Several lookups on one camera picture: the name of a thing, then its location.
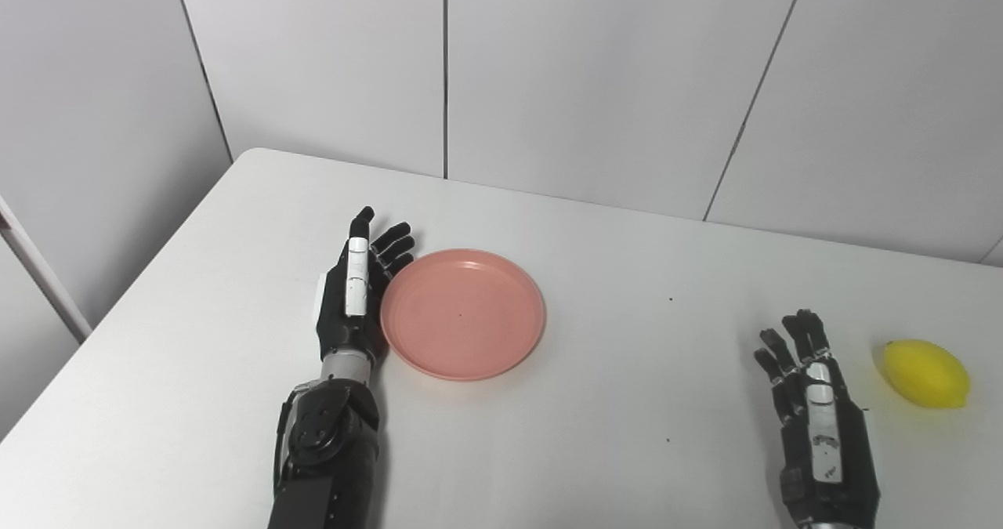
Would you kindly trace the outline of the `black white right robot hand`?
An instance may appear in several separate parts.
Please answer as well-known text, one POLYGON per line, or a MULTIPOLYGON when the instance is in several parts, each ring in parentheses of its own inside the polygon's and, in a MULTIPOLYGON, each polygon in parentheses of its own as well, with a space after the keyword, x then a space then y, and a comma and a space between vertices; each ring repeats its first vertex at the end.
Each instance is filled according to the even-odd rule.
POLYGON ((881 492, 863 408, 849 395, 818 315, 799 309, 781 323, 795 351, 768 328, 753 357, 780 419, 782 503, 798 528, 874 528, 881 492))

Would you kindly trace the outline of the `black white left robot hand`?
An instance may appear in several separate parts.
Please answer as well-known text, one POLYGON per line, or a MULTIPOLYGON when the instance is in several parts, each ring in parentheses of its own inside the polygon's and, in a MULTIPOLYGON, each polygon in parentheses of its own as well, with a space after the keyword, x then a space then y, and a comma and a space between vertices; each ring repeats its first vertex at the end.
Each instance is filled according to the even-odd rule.
POLYGON ((389 350, 381 325, 382 302, 392 280, 415 261, 416 242, 406 222, 372 237, 374 216, 369 205, 355 215, 338 261, 321 283, 316 322, 321 358, 354 351, 374 366, 389 350))

